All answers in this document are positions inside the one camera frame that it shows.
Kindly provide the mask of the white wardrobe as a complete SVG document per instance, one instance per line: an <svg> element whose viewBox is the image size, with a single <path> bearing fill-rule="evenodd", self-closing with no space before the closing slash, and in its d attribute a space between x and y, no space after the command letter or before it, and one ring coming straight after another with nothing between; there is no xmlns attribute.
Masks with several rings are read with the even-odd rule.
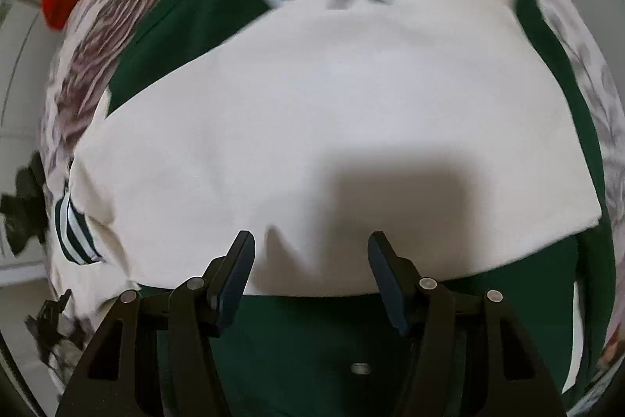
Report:
<svg viewBox="0 0 625 417"><path fill-rule="evenodd" d="M49 29L40 0L1 0L1 191L38 149L46 83L61 34Z"/></svg>

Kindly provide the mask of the green and cream varsity jacket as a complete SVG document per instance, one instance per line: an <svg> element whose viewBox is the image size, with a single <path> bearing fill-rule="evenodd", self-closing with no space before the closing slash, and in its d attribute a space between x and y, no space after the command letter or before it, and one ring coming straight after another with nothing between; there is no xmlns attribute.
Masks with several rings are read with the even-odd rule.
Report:
<svg viewBox="0 0 625 417"><path fill-rule="evenodd" d="M211 342L235 416L396 416L409 346L374 232L452 292L503 294L566 411L616 293L600 142L538 0L160 0L53 208L61 259L142 294L254 237Z"/></svg>

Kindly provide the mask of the floral fleece bed blanket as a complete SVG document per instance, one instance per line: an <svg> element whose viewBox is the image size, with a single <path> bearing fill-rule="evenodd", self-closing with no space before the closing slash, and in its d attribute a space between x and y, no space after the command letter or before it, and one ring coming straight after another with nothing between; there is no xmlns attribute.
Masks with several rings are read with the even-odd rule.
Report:
<svg viewBox="0 0 625 417"><path fill-rule="evenodd" d="M91 124L124 48L156 0L79 0L51 64L40 155L51 199L61 197L73 149ZM594 122L603 159L616 291L624 291L624 109L607 61L571 0L539 0L567 51Z"/></svg>

